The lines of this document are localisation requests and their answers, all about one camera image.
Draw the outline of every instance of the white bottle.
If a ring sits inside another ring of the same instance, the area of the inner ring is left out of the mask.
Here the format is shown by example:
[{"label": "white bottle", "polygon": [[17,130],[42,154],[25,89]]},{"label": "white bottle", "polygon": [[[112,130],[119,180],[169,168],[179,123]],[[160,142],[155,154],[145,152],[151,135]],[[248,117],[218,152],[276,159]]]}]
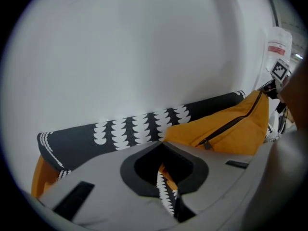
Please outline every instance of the white bottle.
[{"label": "white bottle", "polygon": [[279,58],[289,64],[292,48],[291,33],[281,27],[275,26],[269,32],[268,38],[267,60],[265,62],[266,70],[270,71]]}]

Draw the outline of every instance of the black slot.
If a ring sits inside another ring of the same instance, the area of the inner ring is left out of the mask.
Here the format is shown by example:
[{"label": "black slot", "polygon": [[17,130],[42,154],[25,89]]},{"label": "black slot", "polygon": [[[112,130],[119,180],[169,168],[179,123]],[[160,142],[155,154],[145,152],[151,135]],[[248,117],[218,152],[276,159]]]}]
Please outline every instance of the black slot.
[{"label": "black slot", "polygon": [[239,168],[246,169],[249,164],[242,163],[242,162],[237,162],[237,161],[233,161],[233,160],[229,160],[228,162],[226,162],[226,165],[230,165],[230,166],[233,166],[233,167],[239,167]]},{"label": "black slot", "polygon": [[178,194],[197,191],[205,182],[209,168],[205,161],[164,142],[163,164],[178,186]]},{"label": "black slot", "polygon": [[190,218],[196,216],[183,202],[182,197],[178,194],[178,197],[175,201],[175,208],[174,208],[174,217],[179,222],[187,221]]},{"label": "black slot", "polygon": [[61,217],[71,221],[87,199],[94,185],[81,181],[54,209]]},{"label": "black slot", "polygon": [[163,144],[159,144],[155,149],[150,150],[147,154],[138,158],[134,164],[134,169],[137,175],[156,187],[157,172],[162,165],[162,150]]}]

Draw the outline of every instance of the gray surface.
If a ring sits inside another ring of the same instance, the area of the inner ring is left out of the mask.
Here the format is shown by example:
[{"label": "gray surface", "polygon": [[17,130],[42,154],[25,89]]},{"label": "gray surface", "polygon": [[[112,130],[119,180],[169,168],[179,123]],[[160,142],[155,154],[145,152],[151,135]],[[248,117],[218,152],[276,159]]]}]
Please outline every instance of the gray surface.
[{"label": "gray surface", "polygon": [[199,190],[182,196],[185,204],[196,214],[204,211],[208,206],[217,201],[245,172],[245,169],[232,167],[225,163],[229,160],[249,163],[252,158],[249,155],[200,150],[173,142],[170,144],[203,159],[209,167],[208,176]]},{"label": "gray surface", "polygon": [[[249,198],[252,197],[250,193],[253,193],[254,188],[257,188],[257,179],[260,179],[264,172],[271,146],[272,143],[266,143],[259,147],[244,174],[215,203],[208,206],[199,215],[169,230],[214,231],[222,227],[238,211],[244,199],[249,202]],[[241,223],[241,218],[242,216],[236,218],[233,230],[240,229],[239,224]]]},{"label": "gray surface", "polygon": [[[182,196],[185,205],[198,213],[178,224],[158,198],[137,196],[120,176],[122,162],[153,143],[130,150],[98,156],[55,184],[41,197],[46,207],[54,208],[81,180],[95,184],[84,205],[73,219],[75,224],[92,230],[218,230],[229,223],[239,229],[264,171],[272,143],[261,146],[251,156],[204,151],[172,143],[179,149],[205,160],[209,175],[197,192]],[[244,170],[225,165],[228,160],[248,163]]]},{"label": "gray surface", "polygon": [[36,213],[52,228],[59,231],[87,231],[87,229],[76,225],[63,217],[55,214],[49,208],[44,207],[35,197],[32,197],[27,192],[24,192],[24,197],[36,211]]},{"label": "gray surface", "polygon": [[84,180],[95,184],[95,187],[75,215],[75,224],[93,230],[143,230],[145,225],[147,230],[159,230],[177,225],[159,198],[138,196],[122,181],[120,175],[120,166],[129,155],[154,143],[91,159],[52,186],[40,201],[46,207],[54,208]]},{"label": "gray surface", "polygon": [[295,194],[308,172],[308,131],[284,134],[273,145],[264,176],[246,210],[244,229],[266,222]]}]

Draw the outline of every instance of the zipper pull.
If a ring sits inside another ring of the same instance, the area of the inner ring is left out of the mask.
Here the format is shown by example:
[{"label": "zipper pull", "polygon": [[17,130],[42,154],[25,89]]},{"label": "zipper pull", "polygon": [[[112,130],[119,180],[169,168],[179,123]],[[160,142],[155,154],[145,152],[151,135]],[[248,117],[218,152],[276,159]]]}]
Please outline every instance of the zipper pull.
[{"label": "zipper pull", "polygon": [[209,141],[205,140],[204,143],[203,143],[203,146],[206,150],[213,150],[213,147],[212,145],[210,144]]},{"label": "zipper pull", "polygon": [[202,140],[199,144],[197,144],[197,146],[201,145],[201,144],[204,146],[204,148],[206,150],[213,150],[212,145],[210,144],[210,142],[207,139]]}]

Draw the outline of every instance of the orange bag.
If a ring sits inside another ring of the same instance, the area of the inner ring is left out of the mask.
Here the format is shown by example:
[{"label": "orange bag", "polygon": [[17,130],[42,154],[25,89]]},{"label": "orange bag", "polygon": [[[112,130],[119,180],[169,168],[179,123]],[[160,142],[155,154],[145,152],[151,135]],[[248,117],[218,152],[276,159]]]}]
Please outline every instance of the orange bag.
[{"label": "orange bag", "polygon": [[[164,141],[214,152],[254,155],[263,143],[269,122],[269,100],[253,91],[238,105],[167,129]],[[176,190],[164,166],[160,172]]]}]

